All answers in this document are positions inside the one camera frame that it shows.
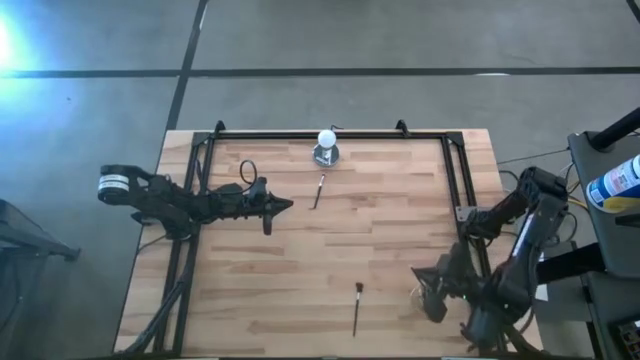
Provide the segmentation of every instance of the spray can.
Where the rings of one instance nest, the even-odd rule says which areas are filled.
[[[618,213],[640,206],[640,155],[591,181],[586,192],[591,204],[604,212]]]

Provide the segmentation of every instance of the wooden table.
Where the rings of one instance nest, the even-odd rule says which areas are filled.
[[[488,131],[462,131],[478,203],[492,206],[504,193]],[[192,136],[167,133],[158,173],[184,182]],[[211,188],[241,183],[239,164],[252,159],[268,190],[295,203],[274,219],[271,236],[257,218],[203,227],[183,356],[465,355],[459,323],[467,321],[467,304],[448,299],[447,317],[434,324],[410,299],[417,281],[409,267],[434,266],[457,241],[440,143],[341,140],[331,169],[312,161],[314,145],[216,141]],[[310,210],[322,173],[318,209]],[[460,175],[458,184],[463,194]],[[146,228],[141,244],[163,233]],[[492,267],[512,245],[509,236],[494,241]],[[159,307],[169,253],[166,241],[137,257],[116,350],[133,342]],[[365,289],[353,338],[357,281]],[[172,338],[173,321],[167,334]],[[526,336],[540,346],[535,322]]]

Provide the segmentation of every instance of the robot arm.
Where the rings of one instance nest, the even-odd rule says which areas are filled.
[[[100,201],[133,206],[140,211],[132,215],[135,220],[157,219],[167,231],[167,238],[173,240],[189,238],[197,224],[249,216],[261,217],[265,235],[271,235],[273,217],[293,205],[291,200],[267,193],[264,177],[255,180],[248,194],[234,183],[195,195],[171,182],[170,178],[149,174],[137,166],[105,165],[100,174]]]
[[[537,286],[535,266],[566,215],[567,199],[564,179],[532,167],[522,173],[517,188],[492,209],[473,210],[461,224],[465,237],[494,239],[509,220],[527,215],[509,258],[488,279],[476,274],[469,249],[461,243],[442,255],[435,268],[413,269],[423,285],[427,316],[442,321],[444,298],[463,297],[473,310],[462,335],[479,348],[495,346],[505,327],[513,326],[531,307]]]

